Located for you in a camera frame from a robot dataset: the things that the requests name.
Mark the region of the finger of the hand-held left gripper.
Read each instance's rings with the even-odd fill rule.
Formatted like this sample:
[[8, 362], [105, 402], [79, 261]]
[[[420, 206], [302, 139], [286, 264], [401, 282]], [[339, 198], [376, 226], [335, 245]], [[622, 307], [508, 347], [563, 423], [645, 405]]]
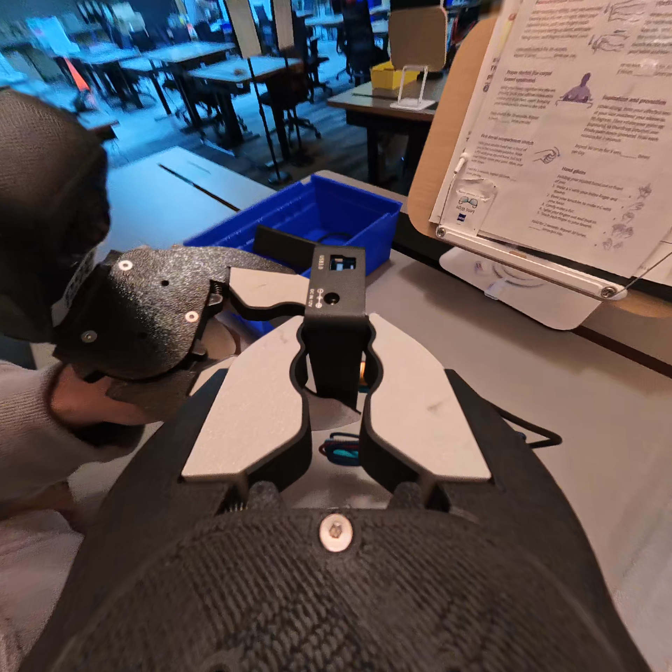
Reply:
[[232, 267], [226, 307], [249, 321], [303, 316], [308, 285], [302, 275]]
[[230, 315], [216, 315], [207, 322], [202, 342], [212, 365], [220, 367], [247, 349], [247, 332]]

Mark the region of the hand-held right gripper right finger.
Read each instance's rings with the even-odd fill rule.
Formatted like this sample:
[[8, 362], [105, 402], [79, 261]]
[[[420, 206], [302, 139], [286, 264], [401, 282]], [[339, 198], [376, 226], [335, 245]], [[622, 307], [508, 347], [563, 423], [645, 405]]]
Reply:
[[406, 332], [373, 313], [365, 373], [370, 385], [359, 461], [386, 490], [486, 483], [491, 470], [442, 364]]

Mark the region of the black usb hub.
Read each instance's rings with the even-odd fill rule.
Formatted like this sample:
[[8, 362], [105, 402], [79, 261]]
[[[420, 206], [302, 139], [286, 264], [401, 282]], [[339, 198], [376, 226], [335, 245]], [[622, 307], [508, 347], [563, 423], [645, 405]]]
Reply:
[[317, 396], [353, 410], [371, 336], [365, 278], [365, 248], [316, 246], [300, 333]]

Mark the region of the person's left forearm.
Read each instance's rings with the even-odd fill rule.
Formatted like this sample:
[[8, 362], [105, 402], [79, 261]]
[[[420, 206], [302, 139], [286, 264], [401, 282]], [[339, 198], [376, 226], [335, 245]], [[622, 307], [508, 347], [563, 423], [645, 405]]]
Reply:
[[72, 430], [50, 412], [63, 364], [29, 370], [1, 362], [1, 509], [67, 481], [78, 468], [129, 454], [145, 425], [112, 423]]

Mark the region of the person's left hand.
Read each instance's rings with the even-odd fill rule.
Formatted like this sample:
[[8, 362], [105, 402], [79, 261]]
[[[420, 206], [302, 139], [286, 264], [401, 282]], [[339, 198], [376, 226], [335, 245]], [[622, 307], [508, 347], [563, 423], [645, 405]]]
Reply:
[[109, 377], [86, 382], [70, 365], [66, 365], [50, 392], [50, 412], [72, 430], [102, 423], [138, 426], [156, 422], [141, 408], [109, 397], [107, 392], [112, 383]]

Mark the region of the grey table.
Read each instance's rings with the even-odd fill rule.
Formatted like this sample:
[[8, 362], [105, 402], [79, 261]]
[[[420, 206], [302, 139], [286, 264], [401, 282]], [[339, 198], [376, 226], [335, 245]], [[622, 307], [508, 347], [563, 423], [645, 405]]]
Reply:
[[107, 176], [111, 226], [99, 258], [111, 250], [180, 244], [273, 193], [180, 147], [113, 169]]

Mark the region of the black office chair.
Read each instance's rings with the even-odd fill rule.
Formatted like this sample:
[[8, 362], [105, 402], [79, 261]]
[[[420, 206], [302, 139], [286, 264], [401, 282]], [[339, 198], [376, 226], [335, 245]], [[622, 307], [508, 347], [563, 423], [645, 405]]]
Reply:
[[343, 22], [339, 27], [341, 51], [346, 58], [346, 73], [355, 86], [370, 81], [371, 69], [389, 61], [385, 49], [375, 43], [367, 1], [341, 1]]
[[298, 105], [309, 101], [312, 93], [311, 82], [304, 72], [294, 70], [278, 71], [265, 80], [266, 92], [262, 94], [262, 104], [268, 106], [273, 115], [275, 133], [281, 146], [289, 145], [286, 128], [290, 132], [298, 127], [314, 132], [316, 139], [321, 133], [313, 123], [296, 114]]

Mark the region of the white wipe packet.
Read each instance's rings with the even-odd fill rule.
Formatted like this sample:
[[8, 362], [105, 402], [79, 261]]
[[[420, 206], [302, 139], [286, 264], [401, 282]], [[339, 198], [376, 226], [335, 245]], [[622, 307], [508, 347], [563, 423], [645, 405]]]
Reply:
[[497, 194], [498, 188], [490, 179], [460, 178], [451, 193], [448, 223], [471, 234], [477, 233]]

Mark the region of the wooden desk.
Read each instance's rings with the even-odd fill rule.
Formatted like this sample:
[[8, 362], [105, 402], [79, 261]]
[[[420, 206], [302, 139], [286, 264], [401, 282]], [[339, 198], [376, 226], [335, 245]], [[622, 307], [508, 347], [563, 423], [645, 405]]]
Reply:
[[328, 99], [328, 106], [345, 111], [349, 126], [366, 131], [369, 183], [375, 186], [384, 183], [379, 142], [385, 132], [407, 138], [404, 169], [406, 172], [415, 172], [447, 80], [448, 74], [445, 72], [429, 78], [423, 96], [431, 104], [419, 111], [392, 108], [392, 103], [397, 100], [397, 91], [376, 89], [371, 83], [350, 88]]

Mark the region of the dark-legged work desk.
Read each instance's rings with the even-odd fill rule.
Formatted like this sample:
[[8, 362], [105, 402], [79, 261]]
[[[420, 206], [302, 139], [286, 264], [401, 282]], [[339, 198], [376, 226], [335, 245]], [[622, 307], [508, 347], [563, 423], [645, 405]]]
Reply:
[[204, 81], [211, 87], [226, 89], [231, 96], [233, 89], [250, 85], [257, 98], [259, 115], [264, 125], [265, 138], [271, 155], [271, 166], [264, 164], [260, 169], [270, 172], [268, 181], [273, 186], [282, 186], [291, 180], [291, 176], [281, 170], [281, 163], [275, 154], [272, 135], [265, 116], [264, 106], [258, 90], [259, 82], [262, 82], [280, 72], [302, 72], [303, 62], [298, 58], [280, 58], [274, 56], [253, 56], [247, 60], [235, 58], [231, 61], [223, 61], [208, 66], [203, 66], [187, 72], [187, 76], [193, 80]]
[[128, 58], [119, 63], [123, 71], [135, 75], [147, 75], [153, 81], [157, 73], [169, 75], [181, 96], [187, 115], [187, 132], [199, 132], [202, 127], [196, 104], [188, 91], [187, 75], [201, 66], [220, 63], [236, 50], [234, 42], [190, 42], [175, 46], [158, 48], [145, 52], [139, 57]]

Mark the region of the wooden document holder stand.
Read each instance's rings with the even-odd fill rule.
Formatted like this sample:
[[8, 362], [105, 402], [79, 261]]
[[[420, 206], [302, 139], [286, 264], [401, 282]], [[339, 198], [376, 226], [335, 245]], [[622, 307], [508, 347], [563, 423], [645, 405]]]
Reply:
[[440, 229], [430, 221], [436, 199], [441, 194], [440, 180], [453, 174], [453, 157], [464, 146], [467, 131], [485, 97], [483, 86], [495, 56], [501, 54], [512, 27], [518, 1], [504, 1], [497, 15], [484, 16], [463, 40], [435, 111], [423, 153], [407, 200], [413, 233], [429, 245], [427, 255], [439, 256], [444, 270], [458, 270], [451, 259], [483, 262], [484, 271], [469, 272], [462, 279], [536, 321], [556, 330], [580, 327], [603, 302], [606, 315], [624, 330], [625, 318], [616, 310], [636, 315], [638, 320], [671, 319], [671, 303], [662, 298], [624, 290], [605, 280], [521, 253], [488, 239], [475, 239], [463, 232]]

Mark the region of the orange safety cone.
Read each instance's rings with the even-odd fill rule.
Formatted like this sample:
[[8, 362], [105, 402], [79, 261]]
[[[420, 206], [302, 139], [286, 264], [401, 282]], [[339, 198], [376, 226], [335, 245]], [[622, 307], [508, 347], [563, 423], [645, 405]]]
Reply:
[[67, 58], [66, 56], [61, 56], [61, 60], [63, 61], [65, 69], [68, 72], [69, 76], [71, 77], [78, 92], [83, 95], [88, 95], [91, 92], [91, 90], [86, 79], [76, 69], [76, 67], [69, 58]]

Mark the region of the yellow box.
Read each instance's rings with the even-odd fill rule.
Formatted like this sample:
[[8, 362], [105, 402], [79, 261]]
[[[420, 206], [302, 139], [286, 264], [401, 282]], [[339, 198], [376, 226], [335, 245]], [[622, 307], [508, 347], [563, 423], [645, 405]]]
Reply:
[[395, 69], [390, 61], [377, 64], [370, 69], [372, 91], [375, 94], [398, 91], [402, 83], [404, 83], [404, 86], [408, 86], [422, 74], [423, 71], [417, 69], [407, 69], [406, 71]]

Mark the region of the small wooden board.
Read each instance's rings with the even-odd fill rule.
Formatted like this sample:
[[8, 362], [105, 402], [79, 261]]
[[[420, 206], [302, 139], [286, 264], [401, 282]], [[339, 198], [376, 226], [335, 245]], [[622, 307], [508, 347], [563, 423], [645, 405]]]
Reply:
[[388, 23], [391, 63], [396, 70], [427, 67], [438, 72], [444, 68], [448, 14], [441, 2], [394, 2]]

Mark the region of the printed paper sheets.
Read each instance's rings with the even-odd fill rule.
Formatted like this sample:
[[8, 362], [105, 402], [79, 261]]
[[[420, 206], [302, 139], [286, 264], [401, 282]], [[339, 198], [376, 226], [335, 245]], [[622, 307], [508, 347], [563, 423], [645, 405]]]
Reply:
[[453, 176], [497, 197], [471, 234], [623, 278], [671, 230], [671, 2], [523, 1]]

